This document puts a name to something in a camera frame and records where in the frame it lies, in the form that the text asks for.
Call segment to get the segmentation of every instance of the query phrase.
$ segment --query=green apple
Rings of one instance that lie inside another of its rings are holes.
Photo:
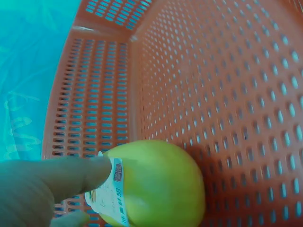
[[[139,140],[105,153],[124,166],[124,197],[131,227],[197,227],[205,211],[200,169],[180,147]],[[114,227],[122,225],[100,214]]]

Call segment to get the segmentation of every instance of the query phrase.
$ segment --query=hand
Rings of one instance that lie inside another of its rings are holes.
[[[107,157],[64,157],[0,163],[0,225],[5,227],[82,227],[83,211],[52,220],[54,204],[100,186],[109,176]]]

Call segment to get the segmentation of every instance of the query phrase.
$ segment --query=finger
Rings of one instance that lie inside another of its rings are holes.
[[[83,227],[89,222],[89,215],[75,211],[52,220],[50,227]]]
[[[48,186],[55,202],[60,202],[99,187],[108,178],[111,163],[107,157],[64,157],[35,162],[30,171]]]

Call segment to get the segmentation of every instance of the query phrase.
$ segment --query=blue background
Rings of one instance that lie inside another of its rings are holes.
[[[0,161],[41,159],[48,100],[80,0],[0,3]]]

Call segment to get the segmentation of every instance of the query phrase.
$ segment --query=orange plastic basket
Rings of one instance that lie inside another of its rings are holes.
[[[201,226],[302,226],[302,7],[83,0],[54,81],[43,158],[166,140],[201,167]],[[55,213],[74,209],[92,213],[83,196]],[[89,226],[103,225],[92,214]]]

